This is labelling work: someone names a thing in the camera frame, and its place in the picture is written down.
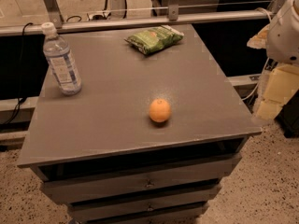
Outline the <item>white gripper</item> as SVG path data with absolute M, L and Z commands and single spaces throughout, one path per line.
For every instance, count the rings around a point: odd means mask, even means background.
M 254 107 L 258 119 L 274 119 L 299 90 L 299 0 L 287 0 L 269 25 L 254 35 L 247 46 L 265 49 L 279 63 L 262 76 Z

